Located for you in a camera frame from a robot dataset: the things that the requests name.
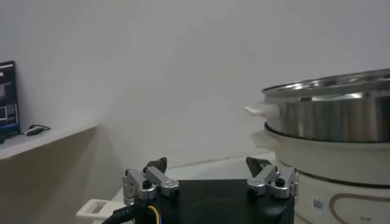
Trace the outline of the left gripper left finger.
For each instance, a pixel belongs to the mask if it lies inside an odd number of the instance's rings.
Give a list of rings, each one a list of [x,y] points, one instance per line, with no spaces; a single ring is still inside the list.
[[[153,201],[158,197],[177,199],[180,196],[180,184],[165,175],[167,157],[149,161],[142,170],[127,169],[122,177],[122,193],[125,205],[137,200]]]

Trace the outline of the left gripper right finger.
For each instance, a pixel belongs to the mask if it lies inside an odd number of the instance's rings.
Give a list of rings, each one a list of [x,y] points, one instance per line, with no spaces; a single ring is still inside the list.
[[[252,175],[247,180],[250,198],[270,194],[280,200],[297,197],[299,172],[292,167],[278,167],[266,159],[246,158],[246,164]]]

